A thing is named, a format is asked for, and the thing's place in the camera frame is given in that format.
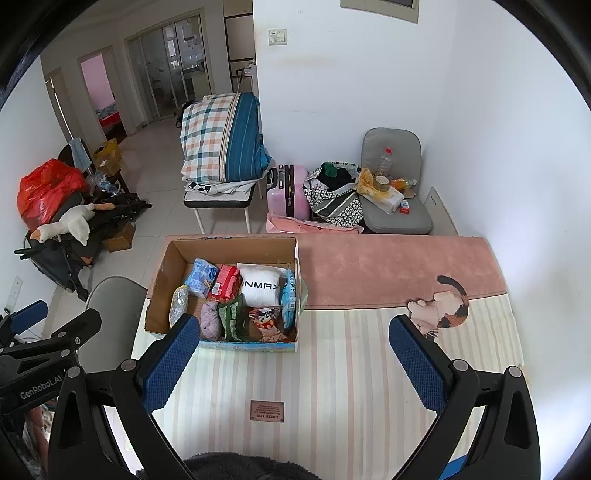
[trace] wall outlet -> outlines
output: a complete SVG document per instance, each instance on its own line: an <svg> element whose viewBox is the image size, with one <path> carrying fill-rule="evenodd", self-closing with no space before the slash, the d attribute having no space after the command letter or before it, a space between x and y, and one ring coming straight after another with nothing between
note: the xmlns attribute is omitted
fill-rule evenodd
<svg viewBox="0 0 591 480"><path fill-rule="evenodd" d="M22 287L22 280L18 277L14 277L14 282L12 282L12 288L10 289L10 293L8 294L8 301L6 302L6 306L4 307L4 312L6 314L11 314L14 312L14 308L17 305L17 299L21 292Z"/></svg>
<svg viewBox="0 0 591 480"><path fill-rule="evenodd" d="M433 220L433 230L429 235L457 236L456 226L452 222L437 190L431 188L425 199L425 207Z"/></svg>

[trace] folded cloth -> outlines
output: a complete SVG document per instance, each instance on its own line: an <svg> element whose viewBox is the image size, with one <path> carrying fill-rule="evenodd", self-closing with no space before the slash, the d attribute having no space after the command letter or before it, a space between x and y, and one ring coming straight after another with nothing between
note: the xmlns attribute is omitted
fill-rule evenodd
<svg viewBox="0 0 591 480"><path fill-rule="evenodd" d="M259 179L255 180L244 180L244 181L229 181L229 182L207 182L197 183L192 181L185 185L185 192L199 192L204 195L215 195L217 193L234 193L234 192L248 192L256 182L264 179L267 176L266 169L263 175Z"/></svg>
<svg viewBox="0 0 591 480"><path fill-rule="evenodd" d="M201 307L201 338L217 342L222 338L222 321L217 314L217 302L208 301Z"/></svg>

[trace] stuffed goose toy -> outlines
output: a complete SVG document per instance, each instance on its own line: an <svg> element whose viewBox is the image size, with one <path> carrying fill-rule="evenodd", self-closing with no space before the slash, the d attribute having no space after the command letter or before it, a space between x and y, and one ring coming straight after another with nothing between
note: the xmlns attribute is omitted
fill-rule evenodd
<svg viewBox="0 0 591 480"><path fill-rule="evenodd" d="M64 213L55 223L41 225L31 234L33 240L43 243L56 235L71 233L82 245L86 246L90 227L88 220L94 217L96 210L113 210L112 203L90 203L88 205L76 205Z"/></svg>

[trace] red bedspread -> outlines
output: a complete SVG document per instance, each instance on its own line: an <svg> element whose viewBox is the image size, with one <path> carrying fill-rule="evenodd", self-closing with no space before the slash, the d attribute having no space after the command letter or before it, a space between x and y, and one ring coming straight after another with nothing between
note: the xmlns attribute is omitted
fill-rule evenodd
<svg viewBox="0 0 591 480"><path fill-rule="evenodd" d="M104 127L108 127L109 125L115 125L121 122L121 117L119 116L119 112L112 113L103 119L99 120L100 125Z"/></svg>

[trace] pink bag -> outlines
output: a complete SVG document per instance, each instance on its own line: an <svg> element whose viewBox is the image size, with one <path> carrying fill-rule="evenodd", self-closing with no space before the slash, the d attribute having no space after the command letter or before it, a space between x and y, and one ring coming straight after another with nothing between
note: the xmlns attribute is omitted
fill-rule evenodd
<svg viewBox="0 0 591 480"><path fill-rule="evenodd" d="M267 233L362 233L363 227L343 228L331 223L297 220L267 213Z"/></svg>
<svg viewBox="0 0 591 480"><path fill-rule="evenodd" d="M267 204L269 212L299 220L310 220L310 204L302 184L308 176L305 167L279 165L267 174Z"/></svg>

